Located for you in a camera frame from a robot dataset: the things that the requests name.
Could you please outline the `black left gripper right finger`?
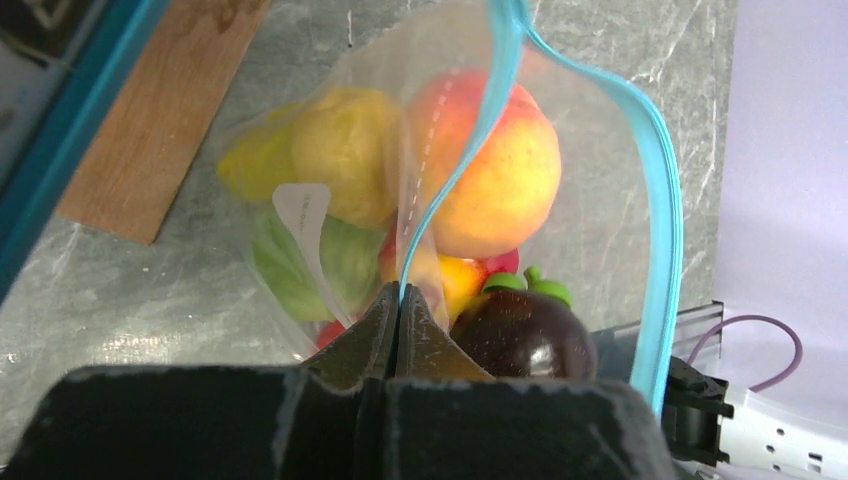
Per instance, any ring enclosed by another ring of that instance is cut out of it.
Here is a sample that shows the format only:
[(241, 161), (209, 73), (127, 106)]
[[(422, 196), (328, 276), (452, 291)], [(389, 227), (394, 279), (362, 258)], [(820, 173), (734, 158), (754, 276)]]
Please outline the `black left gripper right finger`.
[(614, 380), (486, 379), (404, 290), (385, 386), (389, 479), (672, 479), (654, 412)]

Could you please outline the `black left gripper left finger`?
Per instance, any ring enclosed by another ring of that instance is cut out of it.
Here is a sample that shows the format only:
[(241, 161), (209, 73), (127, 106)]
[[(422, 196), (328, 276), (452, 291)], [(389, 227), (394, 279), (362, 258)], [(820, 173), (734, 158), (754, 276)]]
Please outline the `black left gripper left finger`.
[(44, 396), (5, 479), (379, 479), (399, 286), (308, 361), (73, 370)]

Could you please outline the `dark toy mangosteen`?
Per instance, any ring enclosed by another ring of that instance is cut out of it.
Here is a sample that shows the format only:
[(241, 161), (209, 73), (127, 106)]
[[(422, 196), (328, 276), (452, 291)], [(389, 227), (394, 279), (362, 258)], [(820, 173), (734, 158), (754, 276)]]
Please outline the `dark toy mangosteen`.
[(590, 380), (594, 340), (571, 308), (568, 289), (531, 266), (496, 273), (458, 315), (450, 337), (494, 377)]

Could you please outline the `red yellow toy apple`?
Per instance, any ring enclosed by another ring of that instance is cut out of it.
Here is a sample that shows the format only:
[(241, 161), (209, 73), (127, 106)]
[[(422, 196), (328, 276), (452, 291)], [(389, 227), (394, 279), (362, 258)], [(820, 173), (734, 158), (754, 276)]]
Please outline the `red yellow toy apple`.
[(425, 251), (415, 255), (407, 283), (423, 294), (433, 321), (445, 331), (454, 324), (468, 303), (478, 296), (487, 279), (497, 273), (515, 274), (519, 252), (464, 259)]

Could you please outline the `green toy cabbage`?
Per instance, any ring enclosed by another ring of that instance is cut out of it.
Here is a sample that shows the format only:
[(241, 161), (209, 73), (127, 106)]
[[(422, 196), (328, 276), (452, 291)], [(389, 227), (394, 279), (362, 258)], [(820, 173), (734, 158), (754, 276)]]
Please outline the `green toy cabbage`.
[[(324, 219), (320, 262), (325, 279), (343, 310), (354, 315), (369, 303), (377, 288), (377, 253), (385, 234)], [(301, 251), (274, 208), (255, 217), (252, 252), (258, 274), (282, 309), (298, 322), (330, 322), (335, 315), (325, 305)]]

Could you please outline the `pink toy peach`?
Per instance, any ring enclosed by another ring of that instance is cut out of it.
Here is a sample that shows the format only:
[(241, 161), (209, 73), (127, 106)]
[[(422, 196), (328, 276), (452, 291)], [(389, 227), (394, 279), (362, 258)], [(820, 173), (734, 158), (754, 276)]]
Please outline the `pink toy peach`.
[[(418, 200), (443, 187), (477, 120), (487, 80), (479, 70), (432, 77), (406, 106), (408, 158)], [(436, 250), (484, 258), (518, 248), (547, 220), (561, 179), (557, 133), (522, 86), (429, 225)]]

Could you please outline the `clear zip top bag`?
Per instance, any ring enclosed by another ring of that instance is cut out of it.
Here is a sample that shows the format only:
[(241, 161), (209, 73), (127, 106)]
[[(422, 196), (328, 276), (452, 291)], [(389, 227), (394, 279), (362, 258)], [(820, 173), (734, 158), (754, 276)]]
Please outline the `clear zip top bag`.
[[(461, 70), (487, 75), (477, 120), (457, 166), (423, 205), (408, 162), (406, 106), (432, 77)], [(557, 133), (561, 179), (547, 220), (516, 248), (520, 263), (515, 274), (535, 266), (545, 278), (563, 284), (573, 312), (592, 333), (639, 321), (632, 366), (604, 368), (599, 361), (597, 374), (628, 382), (659, 410), (682, 267), (681, 194), (670, 135), (657, 108), (633, 85), (549, 46), (532, 26), (523, 1), (441, 1), (417, 9), (341, 57), (321, 83), (295, 102), (301, 107), (293, 120), (337, 88), (379, 90), (400, 106), (397, 158), (385, 165), (396, 208), (383, 229), (367, 229), (385, 234), (376, 257), (379, 280), (367, 306), (354, 315), (340, 306), (321, 268), (321, 231), (331, 216), (329, 188), (298, 180), (279, 185), (269, 202), (248, 202), (223, 184), (238, 205), (248, 261), (270, 293), (289, 356), (301, 362), (317, 353), (321, 328), (334, 321), (351, 327), (385, 283), (400, 281), (403, 291), (413, 286), (407, 275), (416, 254), (441, 254), (430, 222), (494, 130), (516, 85), (533, 96)], [(283, 106), (272, 104), (218, 137), (217, 164), (241, 133)], [(298, 245), (334, 320), (293, 320), (258, 274), (253, 227), (257, 214), (269, 207)]]

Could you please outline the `yellow-green toy starfruit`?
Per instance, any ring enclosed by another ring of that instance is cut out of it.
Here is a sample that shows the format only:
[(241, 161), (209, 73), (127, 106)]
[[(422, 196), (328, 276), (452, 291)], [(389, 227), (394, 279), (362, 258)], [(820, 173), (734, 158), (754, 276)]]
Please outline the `yellow-green toy starfruit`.
[(276, 109), (241, 133), (218, 161), (218, 179), (248, 202), (269, 202), (281, 184), (297, 183), (291, 122), (300, 103)]

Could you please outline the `red toy strawberry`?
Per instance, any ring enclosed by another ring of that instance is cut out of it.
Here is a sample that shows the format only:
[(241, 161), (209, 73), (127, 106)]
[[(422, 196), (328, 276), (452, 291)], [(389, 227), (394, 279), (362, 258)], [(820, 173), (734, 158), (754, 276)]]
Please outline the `red toy strawberry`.
[(346, 332), (347, 328), (339, 321), (334, 321), (323, 326), (315, 340), (315, 351), (321, 351), (340, 335)]

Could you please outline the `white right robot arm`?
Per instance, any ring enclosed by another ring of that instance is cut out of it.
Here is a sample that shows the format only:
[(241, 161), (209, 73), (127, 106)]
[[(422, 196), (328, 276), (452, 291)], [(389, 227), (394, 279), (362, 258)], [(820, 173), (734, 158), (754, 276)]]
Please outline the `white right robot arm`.
[(847, 429), (795, 413), (749, 389), (670, 362), (662, 430), (674, 458), (801, 479), (847, 477)]

